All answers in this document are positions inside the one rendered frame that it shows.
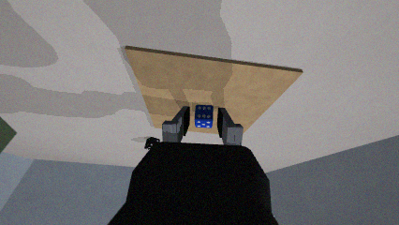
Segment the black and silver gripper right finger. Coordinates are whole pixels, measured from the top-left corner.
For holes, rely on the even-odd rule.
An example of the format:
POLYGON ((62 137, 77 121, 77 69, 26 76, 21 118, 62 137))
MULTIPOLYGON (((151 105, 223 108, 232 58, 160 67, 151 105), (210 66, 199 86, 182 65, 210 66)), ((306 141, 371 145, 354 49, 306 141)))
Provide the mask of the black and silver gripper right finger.
POLYGON ((234 124, 225 108, 218 108, 217 129, 224 145, 242 145, 244 128, 234 124))

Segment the black die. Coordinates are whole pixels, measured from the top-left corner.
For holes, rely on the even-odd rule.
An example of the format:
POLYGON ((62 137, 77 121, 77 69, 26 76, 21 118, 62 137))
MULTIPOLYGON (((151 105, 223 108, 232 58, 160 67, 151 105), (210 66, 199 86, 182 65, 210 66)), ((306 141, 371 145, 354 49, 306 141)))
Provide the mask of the black die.
POLYGON ((159 142, 160 142, 159 139, 154 138, 154 137, 150 137, 150 138, 148 138, 148 139, 146 140, 146 144, 145 144, 144 148, 150 150, 151 147, 152 147, 154 144, 159 143, 159 142))

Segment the blue die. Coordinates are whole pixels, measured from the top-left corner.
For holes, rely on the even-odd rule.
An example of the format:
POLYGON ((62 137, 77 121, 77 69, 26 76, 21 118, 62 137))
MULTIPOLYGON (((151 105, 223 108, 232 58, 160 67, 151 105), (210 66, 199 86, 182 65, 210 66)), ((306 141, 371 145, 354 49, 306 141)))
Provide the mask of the blue die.
POLYGON ((213 105, 196 105, 195 110, 195 127, 211 128, 214 120, 213 105))

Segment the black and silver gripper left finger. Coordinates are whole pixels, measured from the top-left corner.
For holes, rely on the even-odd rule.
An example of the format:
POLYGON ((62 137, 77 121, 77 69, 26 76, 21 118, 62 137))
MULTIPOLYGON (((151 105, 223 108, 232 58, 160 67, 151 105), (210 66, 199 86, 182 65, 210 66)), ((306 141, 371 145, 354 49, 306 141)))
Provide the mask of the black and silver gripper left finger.
POLYGON ((180 143, 190 125, 190 106, 184 106, 171 121, 162 124, 162 141, 180 143))

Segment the tan square mat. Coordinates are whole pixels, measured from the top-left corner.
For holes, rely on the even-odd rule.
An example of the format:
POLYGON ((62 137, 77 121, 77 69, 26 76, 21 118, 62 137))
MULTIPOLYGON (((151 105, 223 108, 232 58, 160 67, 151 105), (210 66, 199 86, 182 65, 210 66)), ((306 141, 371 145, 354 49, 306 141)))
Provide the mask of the tan square mat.
POLYGON ((303 74, 279 67, 209 56, 126 46, 126 55, 155 128, 190 106, 187 131, 219 134, 225 108, 243 134, 303 74), (195 127, 196 105, 213 105, 212 127, 195 127))

